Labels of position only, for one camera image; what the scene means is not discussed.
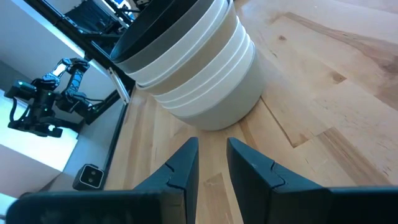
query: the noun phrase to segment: wooden table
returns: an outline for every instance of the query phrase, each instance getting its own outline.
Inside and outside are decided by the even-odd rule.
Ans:
[[[132,189],[200,140],[198,223],[242,223],[228,174],[233,136],[324,186],[398,184],[398,2],[236,0],[266,72],[240,122],[200,131],[133,93],[106,188]]]

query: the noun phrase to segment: wood grain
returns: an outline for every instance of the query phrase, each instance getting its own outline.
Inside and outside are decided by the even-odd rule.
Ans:
[[[106,189],[134,188],[191,136],[199,137],[197,223],[242,223],[228,174],[228,137],[320,185],[398,184],[396,4],[235,4],[259,52],[266,78],[261,99],[238,123],[201,131],[136,91]]]

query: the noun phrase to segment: stacked bowl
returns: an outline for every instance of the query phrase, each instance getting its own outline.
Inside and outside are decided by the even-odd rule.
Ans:
[[[244,117],[265,83],[232,0],[152,0],[111,60],[178,119],[205,130]]]

